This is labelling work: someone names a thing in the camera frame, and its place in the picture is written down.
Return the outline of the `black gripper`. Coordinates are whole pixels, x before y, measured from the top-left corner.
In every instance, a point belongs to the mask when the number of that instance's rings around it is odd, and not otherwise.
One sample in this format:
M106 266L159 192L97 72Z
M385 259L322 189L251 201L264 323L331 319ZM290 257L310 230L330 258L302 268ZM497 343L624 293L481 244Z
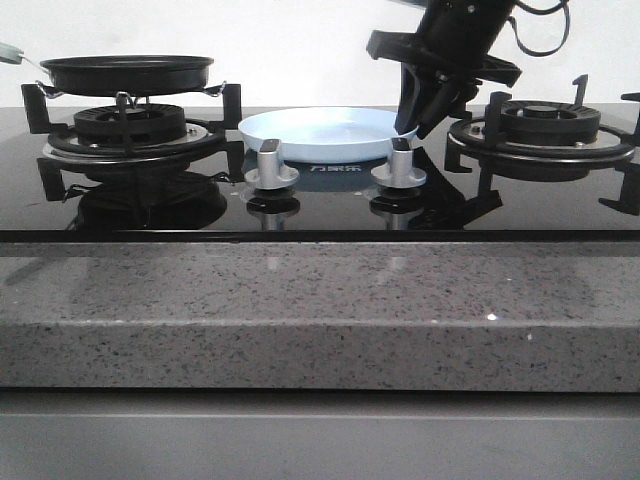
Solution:
M424 15L413 33L371 33L374 59L401 63L401 92L394 128L424 139L446 117L464 118L479 81L509 87L521 75L511 62L489 54L513 1L422 1Z

